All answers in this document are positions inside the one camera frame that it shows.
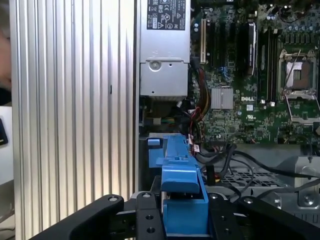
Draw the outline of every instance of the ridged aluminum surface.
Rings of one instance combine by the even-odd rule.
[[[234,89],[225,87],[212,88],[211,109],[234,109]]]
[[[134,191],[134,0],[10,0],[16,239]]]

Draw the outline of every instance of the white label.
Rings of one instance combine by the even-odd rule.
[[[182,101],[179,101],[179,102],[176,104],[177,108],[181,108],[181,105],[182,105]]]
[[[254,98],[252,96],[242,96],[241,97],[242,102],[254,102]]]
[[[189,141],[189,144],[190,144],[190,145],[194,144],[194,143],[192,142],[191,134],[188,134],[188,141]]]
[[[153,29],[157,29],[158,28],[158,19],[156,17],[154,17],[152,19],[152,28]]]
[[[197,145],[197,144],[193,145],[193,150],[194,150],[196,153],[200,153],[200,147],[199,147],[199,145]]]
[[[254,106],[253,105],[247,105],[246,106],[246,111],[247,112],[250,112],[250,111],[253,111],[254,110]]]

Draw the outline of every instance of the black clamp arm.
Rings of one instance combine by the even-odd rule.
[[[59,221],[31,240],[105,240],[136,237],[164,240],[162,216],[155,195],[140,193],[126,203],[106,195]]]

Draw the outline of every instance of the circuit board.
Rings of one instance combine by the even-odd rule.
[[[198,35],[192,41],[195,56],[200,51],[200,32],[204,31],[201,25],[206,23],[201,61],[207,85],[214,89],[211,98],[223,94],[222,98],[228,98],[232,93],[231,106],[212,107],[203,118],[200,125],[206,140],[295,144],[304,141],[299,136],[305,136],[319,142],[319,6],[313,5],[299,19],[288,16],[284,20],[280,11],[285,8],[291,6],[257,4],[249,21],[256,34],[255,47],[251,48],[254,63],[241,73],[240,48],[252,45],[241,35],[243,26],[248,26],[246,9],[233,5],[205,7],[193,19],[191,29]],[[195,79],[192,89],[197,100],[200,93]]]

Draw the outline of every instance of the screw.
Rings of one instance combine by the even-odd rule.
[[[218,198],[218,195],[213,193],[213,194],[210,195],[210,197],[211,197],[212,199],[217,199],[217,198]]]
[[[117,200],[118,200],[118,198],[116,196],[112,196],[112,197],[109,198],[110,202],[115,202]]]
[[[142,197],[144,197],[144,198],[150,198],[150,197],[151,197],[151,194],[150,194],[150,193],[145,193],[145,194],[142,195]]]
[[[253,204],[254,203],[254,201],[252,199],[250,199],[250,198],[245,198],[244,202],[247,203],[247,204]]]
[[[161,67],[161,63],[160,62],[158,62],[158,61],[152,61],[152,62],[150,62],[150,68],[152,69],[152,70],[159,70],[160,69],[160,67]]]

